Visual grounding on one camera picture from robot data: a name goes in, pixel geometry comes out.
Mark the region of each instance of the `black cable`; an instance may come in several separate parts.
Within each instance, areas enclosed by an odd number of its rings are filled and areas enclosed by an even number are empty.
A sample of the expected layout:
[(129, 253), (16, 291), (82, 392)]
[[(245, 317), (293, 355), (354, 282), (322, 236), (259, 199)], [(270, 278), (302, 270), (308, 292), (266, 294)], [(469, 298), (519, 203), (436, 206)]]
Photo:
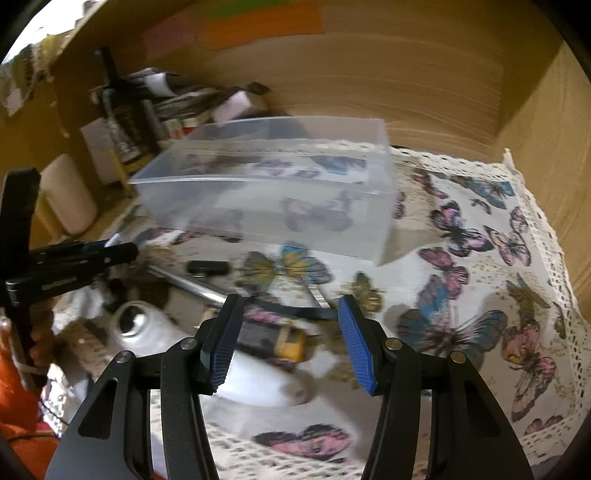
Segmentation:
[(69, 427), (70, 424), (65, 421), (63, 418), (61, 418), (57, 413), (55, 413), (51, 408), (49, 408), (45, 402), (43, 401), (39, 401), (39, 405), (42, 409), (45, 409), (45, 411), (49, 414), (52, 415), (53, 417), (57, 418), (60, 422), (62, 422), (66, 427)]
[(38, 432), (38, 433), (27, 433), (24, 435), (18, 435), (16, 437), (12, 437), (12, 438), (8, 439), (8, 443), (16, 442), (17, 440), (30, 440), (33, 438), (40, 438), (40, 437), (59, 439), (59, 437), (53, 432), (52, 433)]

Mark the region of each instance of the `black strap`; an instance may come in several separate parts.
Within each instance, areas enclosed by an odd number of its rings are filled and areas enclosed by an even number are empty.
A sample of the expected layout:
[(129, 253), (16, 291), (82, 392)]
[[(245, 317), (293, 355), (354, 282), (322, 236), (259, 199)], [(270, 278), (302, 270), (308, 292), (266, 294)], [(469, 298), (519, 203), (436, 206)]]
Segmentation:
[(253, 303), (260, 308), (273, 313), (278, 313), (284, 317), (297, 317), (306, 320), (337, 320), (337, 311), (335, 309), (323, 309), (320, 307), (290, 307), (280, 305), (271, 301), (261, 300), (251, 297), (247, 303)]

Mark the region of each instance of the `green paper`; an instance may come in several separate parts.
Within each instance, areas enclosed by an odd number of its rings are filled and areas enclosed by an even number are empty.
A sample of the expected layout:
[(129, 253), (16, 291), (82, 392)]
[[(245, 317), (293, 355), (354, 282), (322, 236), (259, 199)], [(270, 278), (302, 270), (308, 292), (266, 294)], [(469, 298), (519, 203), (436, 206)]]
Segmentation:
[(278, 7), (289, 2), (290, 0), (221, 0), (207, 9), (207, 17), (210, 20), (221, 20), (222, 18), (245, 14), (252, 10)]

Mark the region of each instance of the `butterfly pattern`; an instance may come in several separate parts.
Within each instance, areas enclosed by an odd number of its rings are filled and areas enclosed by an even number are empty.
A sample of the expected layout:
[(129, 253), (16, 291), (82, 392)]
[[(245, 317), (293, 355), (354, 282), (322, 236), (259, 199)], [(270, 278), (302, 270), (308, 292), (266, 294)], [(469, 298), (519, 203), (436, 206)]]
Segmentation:
[(453, 318), (449, 293), (437, 275), (431, 275), (418, 294), (417, 308), (400, 316), (398, 337), (417, 352), (447, 356), (464, 353), (480, 370), (486, 352), (499, 342), (507, 324), (501, 310), (488, 310), (467, 322)]
[(336, 175), (347, 175), (350, 170), (365, 171), (367, 169), (367, 162), (357, 158), (315, 155), (311, 159), (326, 172)]
[(486, 252), (494, 247), (492, 243), (475, 228), (465, 229), (457, 202), (449, 202), (439, 210), (431, 212), (431, 223), (443, 231), (447, 239), (447, 249), (457, 257), (467, 257), (471, 252)]
[(562, 340), (566, 340), (566, 323), (564, 322), (564, 313), (562, 313), (560, 305), (558, 305), (555, 301), (552, 303), (554, 303), (556, 311), (558, 312), (556, 319), (554, 320), (554, 330), (556, 333), (558, 333), (558, 336), (562, 338)]
[(488, 205), (488, 203), (483, 202), (480, 199), (470, 200), (470, 206), (475, 207), (476, 205), (481, 207), (487, 214), (489, 214), (489, 215), (491, 214), (491, 207)]
[(285, 225), (292, 232), (304, 232), (312, 224), (330, 232), (344, 232), (353, 225), (353, 219), (349, 216), (353, 199), (346, 190), (321, 205), (285, 198), (282, 201)]
[(396, 208), (392, 214), (392, 218), (400, 220), (406, 214), (406, 207), (404, 202), (406, 201), (406, 193), (398, 192), (398, 199), (396, 200)]
[(462, 293), (462, 285), (468, 285), (470, 280), (470, 274), (466, 267), (456, 266), (450, 254), (441, 247), (423, 248), (418, 251), (418, 254), (423, 260), (443, 272), (447, 298), (456, 300)]
[(431, 175), (428, 174), (425, 170), (421, 170), (420, 168), (415, 168), (413, 174), (413, 180), (419, 182), (423, 186), (423, 190), (427, 192), (429, 195), (433, 195), (439, 199), (446, 199), (449, 198), (449, 195), (442, 190), (435, 188), (431, 184)]
[(353, 442), (343, 429), (323, 423), (310, 425), (300, 434), (267, 432), (255, 435), (253, 440), (277, 452), (323, 461), (331, 460)]
[(498, 247), (499, 254), (507, 265), (511, 266), (519, 260), (526, 267), (531, 265), (531, 253), (521, 234), (527, 229), (525, 216), (521, 208), (515, 207), (509, 215), (509, 225), (512, 232), (509, 236), (497, 232), (494, 228), (484, 226), (491, 241)]
[(534, 419), (527, 428), (525, 429), (524, 435), (531, 435), (532, 433), (540, 432), (547, 428), (550, 428), (552, 425), (556, 425), (557, 423), (563, 421), (564, 418), (562, 415), (552, 415), (548, 420), (542, 421), (542, 419)]
[(280, 258), (275, 261), (261, 252), (248, 252), (236, 285), (251, 293), (266, 293), (277, 275), (300, 283), (324, 284), (332, 280), (328, 268), (320, 260), (309, 255), (308, 249), (284, 245)]
[(306, 170), (298, 170), (291, 176), (298, 177), (301, 179), (315, 179), (318, 175), (320, 175), (320, 170), (308, 168)]
[(522, 372), (511, 408), (513, 422), (529, 413), (556, 374), (554, 359), (537, 352), (539, 340), (540, 325), (535, 320), (520, 327), (510, 327), (503, 333), (501, 355), (511, 364), (510, 368)]
[(529, 285), (525, 282), (523, 277), (517, 274), (517, 285), (512, 281), (506, 281), (507, 291), (509, 296), (512, 297), (518, 306), (517, 313), (519, 315), (519, 321), (522, 325), (535, 321), (535, 307), (538, 305), (543, 309), (549, 309), (550, 305), (536, 292), (534, 292)]
[(274, 160), (261, 160), (255, 163), (252, 168), (254, 170), (266, 171), (272, 177), (280, 177), (286, 169), (293, 165), (290, 161), (284, 161), (279, 159)]
[(490, 181), (470, 177), (451, 176), (449, 180), (464, 188), (470, 189), (479, 197), (484, 198), (493, 207), (506, 210), (505, 199), (514, 197), (515, 192), (508, 181)]
[(384, 295), (377, 288), (372, 288), (371, 280), (363, 272), (355, 274), (351, 294), (364, 314), (379, 313), (384, 308)]
[(492, 243), (498, 247), (499, 254), (507, 265), (512, 266), (519, 260), (526, 267), (531, 265), (531, 253), (520, 234), (511, 232), (509, 236), (497, 232), (494, 228), (484, 226), (484, 230)]

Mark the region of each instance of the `orange cloth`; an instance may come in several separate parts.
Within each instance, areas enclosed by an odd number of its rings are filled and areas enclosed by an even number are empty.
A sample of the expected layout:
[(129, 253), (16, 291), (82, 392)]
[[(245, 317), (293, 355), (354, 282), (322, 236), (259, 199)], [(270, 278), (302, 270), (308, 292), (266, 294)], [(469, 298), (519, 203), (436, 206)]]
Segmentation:
[(16, 437), (35, 433), (39, 392), (27, 392), (21, 386), (17, 369), (8, 355), (0, 352), (0, 432), (31, 471), (42, 480), (56, 451), (58, 440), (54, 437)]

